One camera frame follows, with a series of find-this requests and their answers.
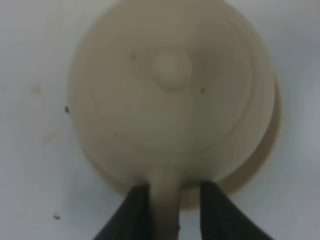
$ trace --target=raised center knob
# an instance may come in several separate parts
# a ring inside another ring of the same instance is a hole
[[[178,90],[191,81],[192,61],[183,51],[163,51],[155,55],[152,73],[157,83],[169,90]]]

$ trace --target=dark speck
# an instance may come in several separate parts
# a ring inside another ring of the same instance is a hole
[[[61,216],[59,214],[57,214],[56,212],[53,213],[52,217],[55,219],[55,220],[60,220],[61,219]]]

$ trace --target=circular lid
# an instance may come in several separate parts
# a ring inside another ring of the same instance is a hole
[[[267,129],[275,86],[247,25],[221,0],[125,1],[92,28],[76,67],[97,116],[124,144],[221,158],[249,148],[239,156],[248,157]]]

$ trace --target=dirt spot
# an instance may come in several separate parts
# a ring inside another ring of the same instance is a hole
[[[60,216],[58,213],[56,213],[56,212],[53,213],[52,217],[53,217],[55,220],[60,220],[60,219],[61,219],[61,216]]]
[[[58,133],[55,131],[46,133],[41,138],[41,144],[50,145],[56,140],[57,137],[58,137]]]
[[[40,84],[35,84],[31,87],[31,92],[33,95],[38,96],[42,92],[42,86]]]

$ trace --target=white surface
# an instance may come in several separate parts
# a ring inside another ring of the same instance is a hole
[[[232,200],[277,240],[320,239],[320,2],[231,2],[269,47],[285,107],[269,167]],[[110,4],[0,2],[3,240],[92,239],[121,203],[87,164],[64,112],[71,56],[85,29]],[[53,219],[54,212],[60,220]],[[183,212],[180,222],[181,240],[200,239],[197,211]]]

